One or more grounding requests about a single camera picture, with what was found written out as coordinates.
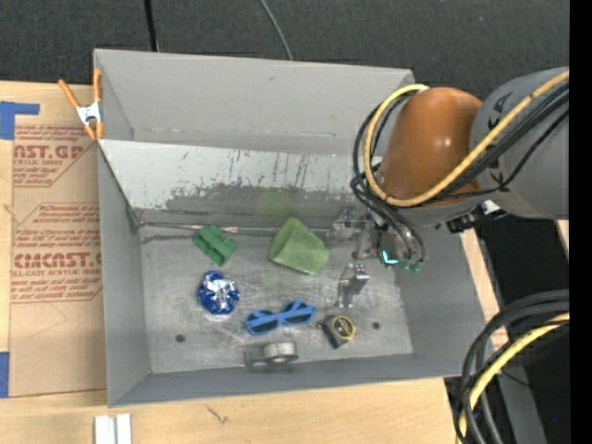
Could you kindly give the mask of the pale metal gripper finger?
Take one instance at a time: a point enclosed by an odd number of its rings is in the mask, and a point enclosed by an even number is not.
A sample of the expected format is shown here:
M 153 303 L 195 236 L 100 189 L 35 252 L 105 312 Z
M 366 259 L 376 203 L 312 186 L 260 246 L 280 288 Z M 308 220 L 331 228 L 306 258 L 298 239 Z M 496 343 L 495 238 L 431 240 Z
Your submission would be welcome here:
M 363 263 L 348 263 L 339 277 L 337 306 L 349 308 L 355 295 L 362 292 L 370 279 Z
M 332 237 L 353 237 L 375 224 L 370 212 L 366 208 L 353 205 L 342 206 L 337 217 L 332 222 Z

